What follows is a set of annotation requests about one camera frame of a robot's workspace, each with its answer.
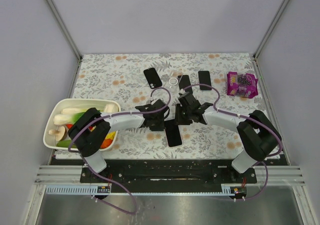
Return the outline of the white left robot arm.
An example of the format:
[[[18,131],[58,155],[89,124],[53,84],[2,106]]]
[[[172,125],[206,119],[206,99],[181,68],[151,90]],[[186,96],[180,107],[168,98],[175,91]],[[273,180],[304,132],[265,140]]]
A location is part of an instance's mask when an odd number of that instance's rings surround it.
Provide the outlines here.
[[[108,133],[138,128],[163,131],[168,110],[169,106],[161,99],[122,112],[99,112],[93,107],[72,125],[68,136],[71,138],[71,145],[76,146],[84,162],[98,174],[107,167],[100,147]]]

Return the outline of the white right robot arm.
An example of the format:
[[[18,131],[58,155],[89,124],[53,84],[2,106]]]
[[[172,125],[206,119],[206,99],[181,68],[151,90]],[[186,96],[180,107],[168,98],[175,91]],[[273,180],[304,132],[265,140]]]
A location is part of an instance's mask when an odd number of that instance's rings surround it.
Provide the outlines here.
[[[264,161],[276,147],[281,146],[279,132],[260,110],[247,116],[236,114],[217,108],[215,103],[201,104],[190,92],[181,94],[178,101],[175,120],[179,125],[201,123],[238,133],[243,151],[233,159],[231,166],[240,174]]]

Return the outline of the silver smartphone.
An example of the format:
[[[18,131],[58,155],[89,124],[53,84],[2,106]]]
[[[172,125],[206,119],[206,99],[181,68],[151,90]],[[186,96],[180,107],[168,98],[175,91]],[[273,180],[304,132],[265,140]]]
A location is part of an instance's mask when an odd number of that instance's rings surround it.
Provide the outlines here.
[[[211,75],[208,70],[198,71],[198,80],[199,80],[199,89],[201,91],[211,91],[212,83],[211,83]]]

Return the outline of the blue smartphone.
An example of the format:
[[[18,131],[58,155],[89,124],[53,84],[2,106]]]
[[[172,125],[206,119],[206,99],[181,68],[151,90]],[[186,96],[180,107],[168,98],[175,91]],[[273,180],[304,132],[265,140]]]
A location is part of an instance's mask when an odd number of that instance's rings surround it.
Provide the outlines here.
[[[165,136],[167,145],[170,148],[174,148],[182,145],[182,137],[180,134],[179,126],[176,124],[174,119],[166,120],[165,125]]]

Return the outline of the clear magsafe phone case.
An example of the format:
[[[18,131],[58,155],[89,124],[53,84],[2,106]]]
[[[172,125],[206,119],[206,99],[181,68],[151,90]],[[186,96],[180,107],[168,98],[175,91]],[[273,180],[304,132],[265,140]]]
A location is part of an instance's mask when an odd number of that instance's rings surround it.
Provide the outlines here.
[[[181,71],[172,70],[164,79],[163,87],[169,91],[175,91],[179,88],[183,73]]]

